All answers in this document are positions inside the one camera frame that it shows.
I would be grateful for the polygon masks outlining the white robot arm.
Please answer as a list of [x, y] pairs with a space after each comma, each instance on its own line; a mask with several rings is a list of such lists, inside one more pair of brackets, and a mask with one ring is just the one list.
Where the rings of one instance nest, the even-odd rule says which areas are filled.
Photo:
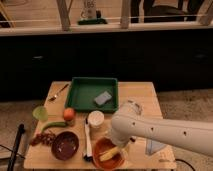
[[114, 145], [123, 148], [137, 136], [213, 157], [213, 123], [147, 118], [141, 112], [137, 103], [126, 101], [112, 115]]

